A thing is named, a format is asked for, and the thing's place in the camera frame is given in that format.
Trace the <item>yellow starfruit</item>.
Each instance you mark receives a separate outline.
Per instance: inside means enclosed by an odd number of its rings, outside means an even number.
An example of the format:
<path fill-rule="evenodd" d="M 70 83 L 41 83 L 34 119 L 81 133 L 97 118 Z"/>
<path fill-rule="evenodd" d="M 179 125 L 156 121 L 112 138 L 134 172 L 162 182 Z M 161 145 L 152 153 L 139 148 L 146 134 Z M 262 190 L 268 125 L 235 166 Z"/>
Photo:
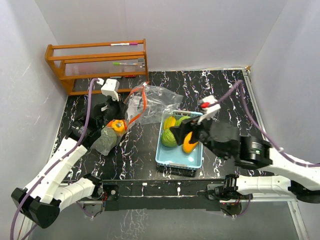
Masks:
<path fill-rule="evenodd" d="M 174 127 L 175 124 L 176 124 L 176 118 L 174 116 L 170 116 L 164 121 L 163 129 L 167 130 L 170 127 Z"/>

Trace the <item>orange yellow mango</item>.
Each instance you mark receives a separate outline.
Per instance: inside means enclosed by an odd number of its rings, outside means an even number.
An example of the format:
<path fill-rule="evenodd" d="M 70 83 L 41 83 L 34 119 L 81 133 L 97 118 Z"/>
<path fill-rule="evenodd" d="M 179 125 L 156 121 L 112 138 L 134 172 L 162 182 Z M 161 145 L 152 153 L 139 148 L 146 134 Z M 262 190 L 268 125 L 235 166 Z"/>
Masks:
<path fill-rule="evenodd" d="M 182 149 L 186 154 L 190 154 L 195 149 L 195 147 L 199 144 L 198 141 L 195 143 L 190 143 L 192 134 L 193 134 L 192 131 L 189 132 L 183 140 Z"/>

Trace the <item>green cabbage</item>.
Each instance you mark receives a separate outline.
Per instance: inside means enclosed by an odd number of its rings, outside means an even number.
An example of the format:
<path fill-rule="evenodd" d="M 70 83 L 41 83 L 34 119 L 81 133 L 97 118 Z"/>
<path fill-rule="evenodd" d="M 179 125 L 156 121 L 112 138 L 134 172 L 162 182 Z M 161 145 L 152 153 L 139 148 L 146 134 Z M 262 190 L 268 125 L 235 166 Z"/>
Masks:
<path fill-rule="evenodd" d="M 188 120 L 188 119 L 190 119 L 189 116 L 182 116 L 182 117 L 180 117 L 179 119 L 176 120 L 174 126 L 175 126 L 175 127 L 178 127 L 178 126 L 180 126 L 180 125 L 182 124 L 182 122 L 183 122 L 184 120 Z"/>
<path fill-rule="evenodd" d="M 169 128 L 163 131 L 161 135 L 161 143 L 165 147 L 169 147 L 169 148 L 173 148 L 177 146 L 176 139 Z"/>

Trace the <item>netted green melon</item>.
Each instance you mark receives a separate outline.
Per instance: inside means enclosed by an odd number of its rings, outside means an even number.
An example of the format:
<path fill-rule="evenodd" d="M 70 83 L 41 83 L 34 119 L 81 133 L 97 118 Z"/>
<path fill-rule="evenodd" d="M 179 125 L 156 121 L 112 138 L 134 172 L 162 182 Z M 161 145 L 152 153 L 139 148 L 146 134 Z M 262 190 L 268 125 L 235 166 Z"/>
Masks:
<path fill-rule="evenodd" d="M 107 156 L 111 149 L 116 146 L 118 137 L 116 132 L 109 127 L 101 131 L 101 136 L 94 142 L 92 147 L 104 156 Z"/>

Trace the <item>orange yellow bell pepper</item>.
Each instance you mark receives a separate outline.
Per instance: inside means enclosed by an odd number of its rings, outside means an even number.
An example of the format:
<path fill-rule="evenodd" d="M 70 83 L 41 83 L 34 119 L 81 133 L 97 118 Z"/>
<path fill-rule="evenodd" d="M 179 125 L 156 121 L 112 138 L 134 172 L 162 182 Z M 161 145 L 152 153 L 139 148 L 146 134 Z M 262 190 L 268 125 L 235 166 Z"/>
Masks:
<path fill-rule="evenodd" d="M 126 125 L 124 120 L 115 119 L 112 122 L 110 122 L 108 126 L 119 135 L 122 135 L 126 131 Z"/>

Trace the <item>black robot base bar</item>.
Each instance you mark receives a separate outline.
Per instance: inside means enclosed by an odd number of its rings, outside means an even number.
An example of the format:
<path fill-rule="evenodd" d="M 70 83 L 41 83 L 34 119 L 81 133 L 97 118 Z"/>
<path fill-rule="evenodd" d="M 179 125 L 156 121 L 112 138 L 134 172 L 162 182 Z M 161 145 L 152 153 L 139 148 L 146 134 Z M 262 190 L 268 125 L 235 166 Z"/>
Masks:
<path fill-rule="evenodd" d="M 206 209 L 219 211 L 221 201 L 248 200 L 233 188 L 223 192 L 224 180 L 104 180 L 100 192 L 82 199 L 86 204 L 102 204 L 105 211 Z"/>

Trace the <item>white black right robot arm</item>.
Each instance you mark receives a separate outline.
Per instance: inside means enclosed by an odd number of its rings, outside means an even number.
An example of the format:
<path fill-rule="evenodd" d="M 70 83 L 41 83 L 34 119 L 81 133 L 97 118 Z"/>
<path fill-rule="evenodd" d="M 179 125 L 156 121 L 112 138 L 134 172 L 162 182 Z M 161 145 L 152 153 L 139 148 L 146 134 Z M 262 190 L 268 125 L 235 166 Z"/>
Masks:
<path fill-rule="evenodd" d="M 249 199 L 253 194 L 275 194 L 294 197 L 310 204 L 320 202 L 320 168 L 279 152 L 268 141 L 240 134 L 237 127 L 225 122 L 188 118 L 170 128 L 176 143 L 202 143 L 216 157 L 233 159 L 237 167 L 273 173 L 272 176 L 248 177 L 228 174 L 222 185 L 208 187 L 207 195 L 215 200 Z"/>

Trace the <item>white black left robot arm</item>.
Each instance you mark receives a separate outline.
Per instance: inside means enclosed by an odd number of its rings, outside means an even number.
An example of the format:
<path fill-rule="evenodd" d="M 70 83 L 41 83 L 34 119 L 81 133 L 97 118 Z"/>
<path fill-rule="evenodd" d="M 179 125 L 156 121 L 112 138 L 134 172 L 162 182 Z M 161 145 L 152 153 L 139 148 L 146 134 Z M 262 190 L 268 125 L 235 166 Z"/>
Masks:
<path fill-rule="evenodd" d="M 103 128 L 112 120 L 124 119 L 126 110 L 122 99 L 108 96 L 105 102 L 91 107 L 90 114 L 79 115 L 38 175 L 24 188 L 13 190 L 11 198 L 19 212 L 46 229 L 73 203 L 83 198 L 99 199 L 103 195 L 102 181 L 90 173 L 68 186 L 60 184 L 102 135 Z"/>

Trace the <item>clear orange-zip bag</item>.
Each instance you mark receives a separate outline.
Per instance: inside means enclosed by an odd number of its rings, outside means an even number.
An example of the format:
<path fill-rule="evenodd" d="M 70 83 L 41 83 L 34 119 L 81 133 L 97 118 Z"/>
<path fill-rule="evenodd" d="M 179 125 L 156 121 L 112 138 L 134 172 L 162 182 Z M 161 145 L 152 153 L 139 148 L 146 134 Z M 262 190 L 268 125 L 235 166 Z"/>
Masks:
<path fill-rule="evenodd" d="M 102 130 L 100 137 L 93 143 L 91 149 L 107 156 L 110 151 L 120 142 L 125 133 L 125 121 L 114 119 Z"/>
<path fill-rule="evenodd" d="M 130 129 L 136 124 L 153 124 L 162 120 L 163 114 L 170 114 L 183 101 L 183 96 L 162 86 L 153 86 L 143 82 L 132 89 L 124 103 L 124 127 Z"/>

